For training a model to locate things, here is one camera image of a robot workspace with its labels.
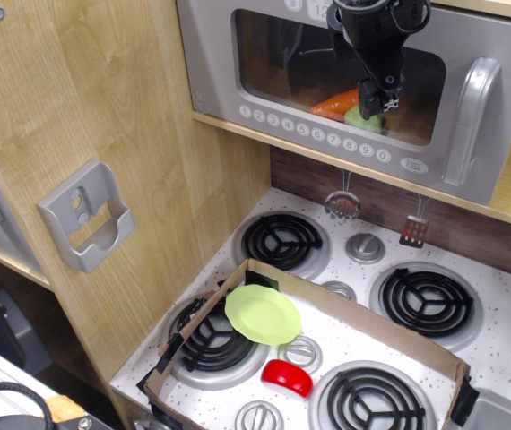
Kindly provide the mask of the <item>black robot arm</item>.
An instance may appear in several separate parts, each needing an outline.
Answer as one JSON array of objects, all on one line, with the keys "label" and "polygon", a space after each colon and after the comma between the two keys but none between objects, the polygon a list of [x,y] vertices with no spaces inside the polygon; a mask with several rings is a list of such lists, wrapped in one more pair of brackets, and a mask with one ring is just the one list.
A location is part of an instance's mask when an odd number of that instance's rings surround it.
[{"label": "black robot arm", "polygon": [[326,22],[339,62],[357,58],[366,76],[359,81],[359,113],[364,120],[393,110],[403,91],[403,45],[422,31],[430,1],[334,1]]}]

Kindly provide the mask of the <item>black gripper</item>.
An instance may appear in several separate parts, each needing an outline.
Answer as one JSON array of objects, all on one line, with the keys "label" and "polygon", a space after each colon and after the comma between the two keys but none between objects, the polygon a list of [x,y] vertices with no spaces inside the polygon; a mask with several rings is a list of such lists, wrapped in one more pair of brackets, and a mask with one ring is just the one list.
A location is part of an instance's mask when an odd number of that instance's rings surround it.
[{"label": "black gripper", "polygon": [[430,16],[430,1],[332,2],[330,17],[370,78],[358,88],[363,119],[399,107],[403,45],[427,26]]}]

